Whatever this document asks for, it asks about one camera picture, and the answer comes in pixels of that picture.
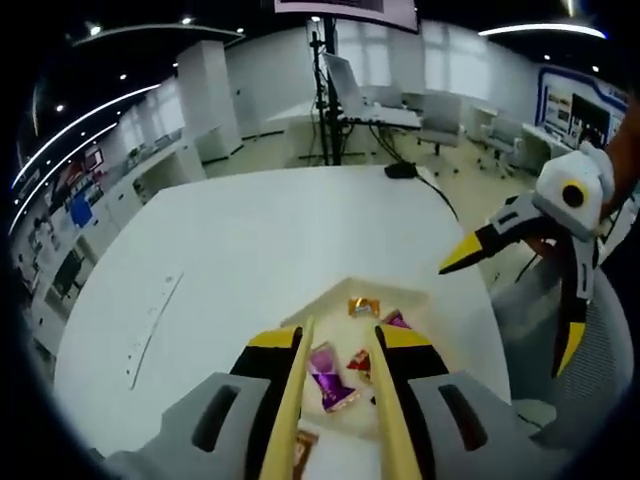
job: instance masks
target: white pillar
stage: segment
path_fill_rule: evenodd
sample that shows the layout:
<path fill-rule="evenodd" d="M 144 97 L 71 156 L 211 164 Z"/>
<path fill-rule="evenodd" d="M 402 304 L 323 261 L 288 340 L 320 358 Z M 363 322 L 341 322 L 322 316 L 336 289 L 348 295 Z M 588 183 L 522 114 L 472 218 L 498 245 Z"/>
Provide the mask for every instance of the white pillar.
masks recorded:
<path fill-rule="evenodd" d="M 178 55 L 177 60 L 186 135 L 197 140 L 218 127 L 215 136 L 220 149 L 215 153 L 209 150 L 208 156 L 231 155 L 242 139 L 229 88 L 224 45 L 202 41 Z M 201 153 L 202 161 L 212 160 L 202 156 Z"/>

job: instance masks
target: gray office chair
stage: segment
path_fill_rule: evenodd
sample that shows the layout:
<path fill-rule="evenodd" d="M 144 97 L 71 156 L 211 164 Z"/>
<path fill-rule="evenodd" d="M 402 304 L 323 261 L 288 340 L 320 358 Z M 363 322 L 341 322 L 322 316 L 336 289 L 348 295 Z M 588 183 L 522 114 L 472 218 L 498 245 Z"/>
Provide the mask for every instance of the gray office chair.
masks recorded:
<path fill-rule="evenodd" d="M 426 93 L 423 98 L 421 124 L 417 133 L 418 145 L 422 142 L 435 144 L 434 155 L 428 158 L 428 167 L 437 177 L 444 168 L 450 168 L 454 174 L 458 168 L 449 166 L 440 156 L 440 146 L 457 147 L 460 145 L 462 128 L 462 100 L 456 95 L 442 92 Z"/>
<path fill-rule="evenodd" d="M 562 374 L 552 379 L 559 299 L 558 270 L 542 260 L 518 283 L 494 295 L 492 304 L 514 406 L 520 399 L 534 399 L 555 408 L 555 420 L 539 425 L 532 440 L 575 451 L 598 431 L 630 386 L 633 346 L 615 291 L 598 269 L 582 343 Z M 526 415 L 522 419 L 536 423 Z"/>
<path fill-rule="evenodd" d="M 480 127 L 481 142 L 493 149 L 493 157 L 478 159 L 480 170 L 495 170 L 502 179 L 513 176 L 512 165 L 518 164 L 522 144 L 522 124 L 498 114 L 491 125 Z"/>

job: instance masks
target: ceiling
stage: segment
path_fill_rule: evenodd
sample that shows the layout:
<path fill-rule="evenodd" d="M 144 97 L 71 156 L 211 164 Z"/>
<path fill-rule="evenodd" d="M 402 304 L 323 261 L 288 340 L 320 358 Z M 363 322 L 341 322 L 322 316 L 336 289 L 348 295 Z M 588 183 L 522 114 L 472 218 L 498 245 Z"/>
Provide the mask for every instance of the ceiling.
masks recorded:
<path fill-rule="evenodd" d="M 20 151 L 23 157 L 32 155 L 47 139 L 84 113 L 118 96 L 152 85 L 175 73 L 176 55 L 201 39 L 225 42 L 235 37 L 210 32 L 190 30 L 150 30 L 98 38 L 73 47 L 77 41 L 89 36 L 92 24 L 99 24 L 103 31 L 144 24 L 179 24 L 184 16 L 193 17 L 194 25 L 235 31 L 242 27 L 247 38 L 255 38 L 274 31 L 303 25 L 305 15 L 275 15 L 262 7 L 264 0 L 219 1 L 190 0 L 158 2 L 150 0 L 77 0 L 65 10 L 61 24 L 60 48 L 47 57 L 40 70 L 37 84 L 38 135 L 31 118 L 31 105 L 23 112 L 20 129 Z M 581 2 L 583 22 L 590 22 L 610 32 L 611 15 L 606 6 L 611 1 L 589 0 Z M 446 21 L 472 30 L 531 23 L 558 21 L 567 18 L 567 10 L 561 0 L 484 0 L 480 2 L 450 2 L 446 0 L 417 0 L 420 17 Z M 613 50 L 613 42 L 585 35 L 553 32 L 520 32 L 490 37 L 536 62 L 544 62 L 544 55 L 556 65 L 570 67 L 594 74 L 593 65 L 600 68 L 597 74 L 603 80 L 621 87 L 625 85 L 623 62 Z M 120 80 L 125 73 L 127 78 Z M 94 115 L 82 128 L 70 132 L 48 151 L 58 158 L 80 143 L 80 130 L 88 135 L 101 130 L 117 120 L 117 111 L 126 110 L 136 102 L 118 104 Z M 58 104 L 65 106 L 57 112 Z"/>

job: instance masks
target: black cable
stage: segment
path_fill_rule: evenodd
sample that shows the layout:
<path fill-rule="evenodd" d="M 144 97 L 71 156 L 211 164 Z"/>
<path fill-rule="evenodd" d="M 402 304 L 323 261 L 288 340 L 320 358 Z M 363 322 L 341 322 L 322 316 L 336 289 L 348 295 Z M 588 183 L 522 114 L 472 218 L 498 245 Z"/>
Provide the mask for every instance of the black cable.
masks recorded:
<path fill-rule="evenodd" d="M 524 266 L 524 268 L 520 271 L 520 273 L 516 277 L 516 281 L 514 283 L 518 283 L 520 281 L 520 279 L 522 278 L 522 275 L 524 275 L 524 272 L 526 272 L 529 269 L 529 267 L 533 264 L 533 262 L 535 261 L 536 258 L 538 258 L 538 254 L 537 253 L 533 255 L 533 258 L 531 260 L 529 260 L 527 262 L 527 264 Z"/>
<path fill-rule="evenodd" d="M 387 142 L 385 142 L 381 137 L 376 135 L 376 132 L 373 130 L 373 127 L 371 125 L 369 125 L 369 130 L 371 131 L 371 135 L 373 135 L 373 138 L 376 139 L 378 144 L 382 148 L 384 148 L 389 155 L 391 155 L 391 158 L 393 158 L 398 163 L 409 163 L 404 158 L 402 158 L 402 156 L 398 152 L 396 152 L 389 144 L 387 144 Z"/>
<path fill-rule="evenodd" d="M 309 117 L 311 118 L 311 128 L 313 128 L 313 137 L 311 137 L 311 146 L 309 147 L 309 155 L 307 156 L 309 161 L 311 161 L 311 154 L 313 153 L 313 147 L 315 146 L 316 137 L 318 136 L 316 132 L 316 121 L 313 118 L 313 107 L 315 107 L 317 99 L 318 94 L 316 93 L 316 96 L 313 98 L 313 102 L 311 102 L 311 111 L 309 112 Z"/>
<path fill-rule="evenodd" d="M 342 157 L 344 155 L 344 152 L 347 150 L 347 140 L 349 140 L 349 137 L 353 133 L 353 129 L 355 128 L 355 126 L 356 126 L 355 124 L 351 124 L 351 128 L 349 129 L 347 134 L 344 136 L 344 139 L 342 140 L 342 149 L 340 151 L 340 157 Z"/>
<path fill-rule="evenodd" d="M 436 192 L 440 198 L 442 198 L 442 200 L 444 201 L 444 203 L 447 204 L 447 206 L 449 207 L 449 209 L 451 210 L 451 212 L 453 213 L 453 215 L 456 217 L 457 221 L 460 221 L 460 218 L 458 217 L 458 212 L 456 212 L 456 209 L 453 208 L 453 205 L 451 205 L 451 202 L 449 201 L 449 199 L 447 198 L 447 196 L 442 192 L 442 190 L 434 187 L 431 183 L 427 182 L 427 180 L 425 180 L 425 178 L 418 174 L 418 176 L 416 177 L 418 180 L 420 180 L 422 183 L 424 183 L 425 185 L 429 186 L 431 188 L 431 190 L 433 190 L 434 192 Z"/>
<path fill-rule="evenodd" d="M 613 233 L 613 229 L 616 228 L 616 224 L 618 223 L 618 219 L 620 218 L 621 214 L 622 214 L 622 207 L 620 207 L 620 210 L 618 210 L 618 215 L 616 215 L 616 218 L 611 221 L 611 228 L 607 232 L 607 235 L 602 239 L 602 243 L 604 245 L 607 244 L 607 241 L 609 240 L 609 237 Z"/>
<path fill-rule="evenodd" d="M 382 146 L 382 148 L 384 148 L 387 153 L 389 155 L 391 155 L 391 157 L 398 163 L 411 163 L 411 162 L 407 162 L 404 158 L 402 158 L 400 156 L 400 154 L 398 152 L 396 152 L 395 150 L 393 150 L 391 147 L 389 147 L 389 145 L 386 144 L 386 142 L 382 141 L 380 139 L 380 137 L 378 137 L 375 132 L 373 131 L 373 128 L 371 127 L 371 125 L 369 125 L 369 130 L 371 130 L 371 134 L 373 135 L 373 137 L 378 141 L 378 143 Z M 449 201 L 449 199 L 447 198 L 447 196 L 442 192 L 442 190 L 440 190 L 439 188 L 436 188 L 434 185 L 432 185 L 430 182 L 428 182 L 422 175 L 420 175 L 418 173 L 418 170 L 415 169 L 415 178 L 417 178 L 418 180 L 420 180 L 422 183 L 424 183 L 425 185 L 427 185 L 429 188 L 431 188 L 431 190 L 433 190 L 434 192 L 436 192 L 438 194 L 438 196 L 440 196 L 440 198 L 444 201 L 444 203 L 447 204 L 447 206 L 449 207 L 449 209 L 451 210 L 451 212 L 453 213 L 453 215 L 456 217 L 457 221 L 460 221 L 460 217 L 458 217 L 458 212 L 456 212 L 456 209 L 453 208 L 453 205 L 451 205 L 451 202 Z"/>

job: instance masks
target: purple candy wrapper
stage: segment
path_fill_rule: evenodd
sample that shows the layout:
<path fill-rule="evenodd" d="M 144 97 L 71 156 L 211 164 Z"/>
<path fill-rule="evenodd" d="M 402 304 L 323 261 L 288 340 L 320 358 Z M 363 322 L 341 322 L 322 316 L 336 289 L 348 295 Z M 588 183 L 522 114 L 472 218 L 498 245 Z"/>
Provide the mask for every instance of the purple candy wrapper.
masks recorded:
<path fill-rule="evenodd" d="M 326 412 L 335 412 L 358 398 L 354 388 L 342 383 L 331 344 L 325 342 L 311 351 L 307 370 L 322 391 L 322 407 Z"/>
<path fill-rule="evenodd" d="M 393 312 L 391 312 L 389 315 L 385 317 L 382 323 L 386 323 L 387 325 L 393 325 L 394 327 L 411 329 L 411 327 L 407 325 L 407 322 L 404 321 L 404 318 L 402 317 L 400 310 L 394 310 Z"/>

